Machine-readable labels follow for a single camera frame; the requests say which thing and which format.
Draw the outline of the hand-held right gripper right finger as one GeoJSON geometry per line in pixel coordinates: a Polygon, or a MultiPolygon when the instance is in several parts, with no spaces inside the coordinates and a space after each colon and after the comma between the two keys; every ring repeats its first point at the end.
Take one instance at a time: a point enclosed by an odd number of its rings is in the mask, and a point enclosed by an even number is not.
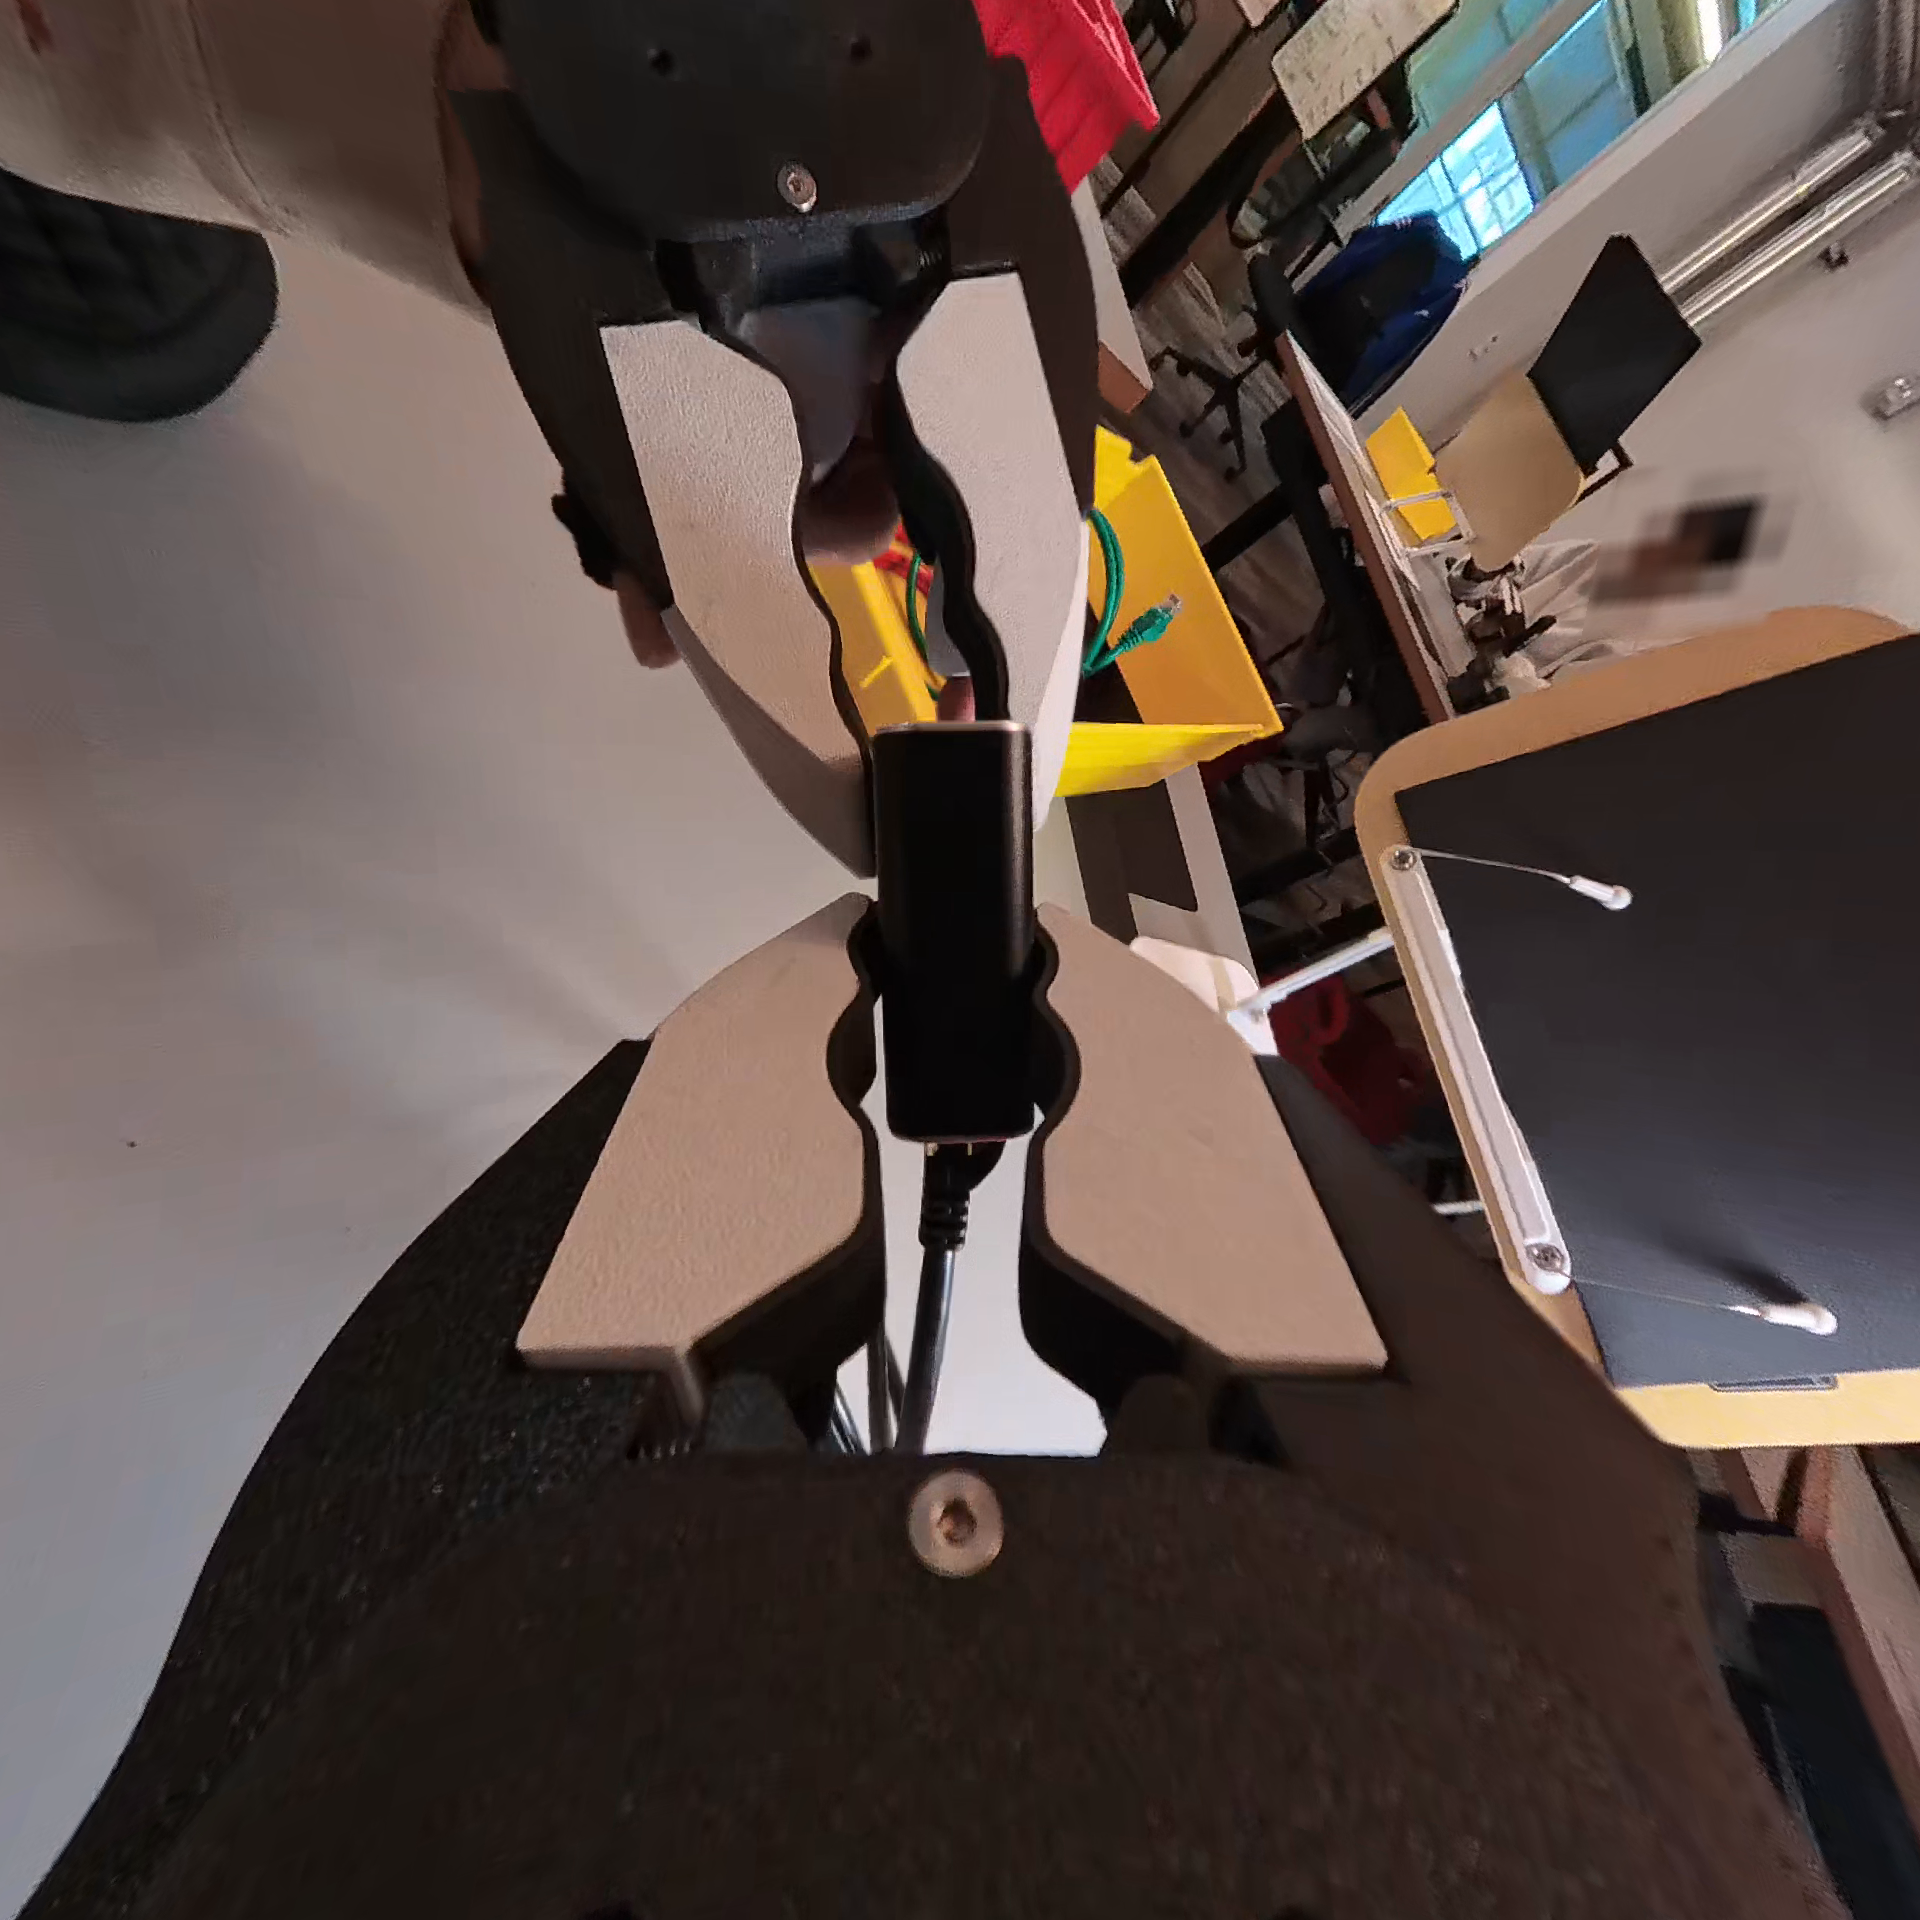
{"type": "Polygon", "coordinates": [[[1377,1331],[1260,1057],[1186,985],[1040,910],[1019,1321],[1100,1411],[1146,1377],[1371,1377],[1377,1331]]]}

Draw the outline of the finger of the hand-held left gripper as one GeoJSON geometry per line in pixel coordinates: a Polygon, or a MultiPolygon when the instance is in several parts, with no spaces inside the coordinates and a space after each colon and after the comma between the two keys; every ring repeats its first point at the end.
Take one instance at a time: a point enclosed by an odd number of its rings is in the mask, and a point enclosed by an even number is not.
{"type": "Polygon", "coordinates": [[[612,324],[600,343],[688,671],[786,816],[868,880],[871,751],[801,552],[808,457],[786,384],[692,319],[612,324]]]}
{"type": "Polygon", "coordinates": [[[881,444],[931,564],[929,663],[975,683],[978,720],[1029,733],[1057,787],[1089,608],[1089,527],[1016,272],[953,278],[899,347],[881,444]]]}

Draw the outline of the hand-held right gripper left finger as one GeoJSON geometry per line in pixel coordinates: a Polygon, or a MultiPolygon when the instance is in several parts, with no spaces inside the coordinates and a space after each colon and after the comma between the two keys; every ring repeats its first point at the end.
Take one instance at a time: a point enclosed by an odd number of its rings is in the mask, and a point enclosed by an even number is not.
{"type": "Polygon", "coordinates": [[[874,900],[845,894],[661,1022],[517,1334],[535,1368],[832,1389],[885,1303],[874,900]]]}

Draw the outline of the yellow plastic bin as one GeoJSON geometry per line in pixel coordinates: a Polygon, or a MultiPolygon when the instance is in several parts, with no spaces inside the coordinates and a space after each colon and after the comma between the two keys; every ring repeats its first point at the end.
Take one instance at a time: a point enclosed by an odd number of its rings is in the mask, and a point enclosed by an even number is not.
{"type": "MultiPolygon", "coordinates": [[[[1083,677],[1060,797],[1141,788],[1282,729],[1161,463],[1103,425],[1096,431],[1089,612],[1108,635],[1083,677]]],[[[925,724],[937,673],[906,611],[908,541],[881,561],[817,567],[844,643],[867,731],[925,724]]]]}

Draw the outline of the black power bank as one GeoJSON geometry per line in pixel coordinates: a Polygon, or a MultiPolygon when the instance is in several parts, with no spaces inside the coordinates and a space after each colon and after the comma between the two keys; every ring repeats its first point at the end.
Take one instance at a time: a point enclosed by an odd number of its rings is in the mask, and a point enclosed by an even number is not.
{"type": "Polygon", "coordinates": [[[1037,919],[1032,736],[1005,720],[871,744],[885,1110],[916,1145],[1034,1121],[1037,919]]]}

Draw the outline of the person's left forearm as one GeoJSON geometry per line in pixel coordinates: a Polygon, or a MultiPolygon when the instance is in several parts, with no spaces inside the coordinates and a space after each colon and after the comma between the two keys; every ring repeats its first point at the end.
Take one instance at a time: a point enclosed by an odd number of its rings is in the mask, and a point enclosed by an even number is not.
{"type": "Polygon", "coordinates": [[[3,161],[251,229],[472,312],[485,221],[452,111],[511,68],[466,1],[5,1],[3,161]]]}

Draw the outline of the red bag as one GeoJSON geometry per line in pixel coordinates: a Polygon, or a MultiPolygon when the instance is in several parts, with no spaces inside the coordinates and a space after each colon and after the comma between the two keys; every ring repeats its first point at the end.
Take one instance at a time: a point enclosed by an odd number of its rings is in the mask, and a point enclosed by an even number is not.
{"type": "Polygon", "coordinates": [[[1377,1147],[1404,1140],[1436,1094],[1417,1046],[1331,975],[1268,1008],[1277,1053],[1377,1147]]]}

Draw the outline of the white rounded panel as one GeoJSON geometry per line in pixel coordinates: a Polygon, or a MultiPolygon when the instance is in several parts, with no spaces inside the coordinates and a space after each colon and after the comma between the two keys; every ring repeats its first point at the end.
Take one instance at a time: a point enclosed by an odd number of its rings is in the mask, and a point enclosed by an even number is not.
{"type": "Polygon", "coordinates": [[[1248,1048],[1266,1057],[1277,1056],[1266,1012],[1245,1012],[1244,1005],[1260,993],[1256,974],[1236,957],[1213,951],[1211,935],[1195,907],[1128,894],[1137,935],[1132,953],[1151,966],[1177,980],[1192,997],[1231,1023],[1248,1048]]]}

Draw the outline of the black office chair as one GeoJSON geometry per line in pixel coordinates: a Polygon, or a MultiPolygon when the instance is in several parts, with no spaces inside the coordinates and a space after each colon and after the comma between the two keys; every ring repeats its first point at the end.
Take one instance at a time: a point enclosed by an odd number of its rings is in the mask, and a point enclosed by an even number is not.
{"type": "Polygon", "coordinates": [[[1231,481],[1240,481],[1251,461],[1245,389],[1263,373],[1280,373],[1277,343],[1298,318],[1291,278],[1272,246],[1248,253],[1245,273],[1251,332],[1236,343],[1240,361],[1234,368],[1221,368],[1204,355],[1176,343],[1165,343],[1147,358],[1151,373],[1170,368],[1177,377],[1208,389],[1208,399],[1180,421],[1177,431],[1183,440],[1194,440],[1202,425],[1217,422],[1217,445],[1231,457],[1223,470],[1231,481]]]}

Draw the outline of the wooden desk with black legs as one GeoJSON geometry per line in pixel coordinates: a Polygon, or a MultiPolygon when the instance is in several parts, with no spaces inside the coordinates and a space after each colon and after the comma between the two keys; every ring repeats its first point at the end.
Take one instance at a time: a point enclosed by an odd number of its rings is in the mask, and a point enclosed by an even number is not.
{"type": "Polygon", "coordinates": [[[1352,536],[1361,599],[1402,661],[1420,721],[1440,724],[1456,713],[1452,681],[1473,663],[1450,583],[1452,541],[1420,544],[1404,533],[1354,415],[1291,333],[1280,336],[1277,358],[1352,536]]]}

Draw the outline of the red ribbed plastic bin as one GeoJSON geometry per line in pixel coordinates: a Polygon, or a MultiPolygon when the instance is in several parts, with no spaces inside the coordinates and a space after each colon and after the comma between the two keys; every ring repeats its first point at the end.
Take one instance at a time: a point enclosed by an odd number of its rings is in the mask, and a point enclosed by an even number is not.
{"type": "Polygon", "coordinates": [[[1161,111],[1116,1],[975,1],[989,54],[1024,65],[1047,150],[1073,193],[1130,127],[1161,111]]]}

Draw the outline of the small yellow bin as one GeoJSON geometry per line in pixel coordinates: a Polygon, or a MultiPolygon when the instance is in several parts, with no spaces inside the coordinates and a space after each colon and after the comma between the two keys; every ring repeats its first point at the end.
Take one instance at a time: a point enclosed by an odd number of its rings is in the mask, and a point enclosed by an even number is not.
{"type": "Polygon", "coordinates": [[[1432,547],[1459,536],[1452,493],[1437,484],[1434,449],[1407,409],[1396,409],[1364,440],[1387,515],[1409,544],[1432,547]]]}

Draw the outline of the blue backpack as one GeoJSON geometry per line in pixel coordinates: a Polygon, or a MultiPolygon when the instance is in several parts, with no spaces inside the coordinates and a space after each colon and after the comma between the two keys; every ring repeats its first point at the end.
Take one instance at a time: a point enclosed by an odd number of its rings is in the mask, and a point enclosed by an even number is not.
{"type": "Polygon", "coordinates": [[[1296,295],[1291,336],[1361,414],[1427,350],[1477,268],[1432,213],[1363,227],[1296,295]]]}

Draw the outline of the brown cardboard sheet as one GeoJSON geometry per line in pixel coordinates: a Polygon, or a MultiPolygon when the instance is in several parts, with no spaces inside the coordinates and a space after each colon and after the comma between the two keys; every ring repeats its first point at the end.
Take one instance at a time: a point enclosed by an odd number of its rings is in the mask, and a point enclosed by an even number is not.
{"type": "Polygon", "coordinates": [[[1579,501],[1587,476],[1528,369],[1505,374],[1434,454],[1479,571],[1501,571],[1579,501]]]}

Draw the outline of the wood-edged black board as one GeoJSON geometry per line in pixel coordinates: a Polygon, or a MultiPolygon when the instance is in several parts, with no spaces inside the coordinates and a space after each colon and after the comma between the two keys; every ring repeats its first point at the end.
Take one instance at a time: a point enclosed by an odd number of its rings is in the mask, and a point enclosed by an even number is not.
{"type": "Polygon", "coordinates": [[[1421,729],[1361,783],[1505,1272],[1683,1449],[1915,1445],[1915,649],[1789,608],[1421,729]],[[1837,1331],[1740,1312],[1789,1303],[1837,1331]]]}

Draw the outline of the white clipboard sheet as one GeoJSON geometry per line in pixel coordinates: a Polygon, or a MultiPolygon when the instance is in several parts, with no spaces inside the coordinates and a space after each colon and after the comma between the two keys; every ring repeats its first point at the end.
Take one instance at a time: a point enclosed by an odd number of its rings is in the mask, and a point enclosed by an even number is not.
{"type": "Polygon", "coordinates": [[[1456,1],[1327,1],[1275,51],[1272,73],[1304,141],[1440,29],[1456,1]]]}

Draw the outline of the black square panel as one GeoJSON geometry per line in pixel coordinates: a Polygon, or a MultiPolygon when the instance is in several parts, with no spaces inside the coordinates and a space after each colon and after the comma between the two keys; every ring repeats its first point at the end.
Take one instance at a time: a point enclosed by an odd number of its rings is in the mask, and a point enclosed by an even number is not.
{"type": "Polygon", "coordinates": [[[1596,473],[1700,337],[1642,246],[1608,237],[1528,379],[1583,473],[1596,473]]]}

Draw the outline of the black padded cushion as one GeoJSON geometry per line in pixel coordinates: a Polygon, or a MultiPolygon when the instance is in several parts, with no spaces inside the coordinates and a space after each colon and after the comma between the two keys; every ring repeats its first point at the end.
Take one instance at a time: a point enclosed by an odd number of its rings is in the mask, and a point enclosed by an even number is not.
{"type": "Polygon", "coordinates": [[[258,233],[3,174],[3,396],[106,422],[193,415],[229,393],[276,316],[258,233]]]}

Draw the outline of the white metal bracket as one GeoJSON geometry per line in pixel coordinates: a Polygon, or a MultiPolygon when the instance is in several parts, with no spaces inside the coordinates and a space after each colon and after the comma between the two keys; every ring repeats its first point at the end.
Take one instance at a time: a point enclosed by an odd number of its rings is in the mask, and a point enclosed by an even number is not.
{"type": "Polygon", "coordinates": [[[1266,1032],[1266,1038],[1272,1039],[1268,1012],[1275,1005],[1307,992],[1327,979],[1343,975],[1392,951],[1394,932],[1386,926],[1378,926],[1361,935],[1359,940],[1337,944],[1331,951],[1317,956],[1314,960],[1304,961],[1291,972],[1265,983],[1256,992],[1236,998],[1223,1009],[1223,1017],[1248,1039],[1251,1046],[1260,1048],[1260,1032],[1266,1032]]]}

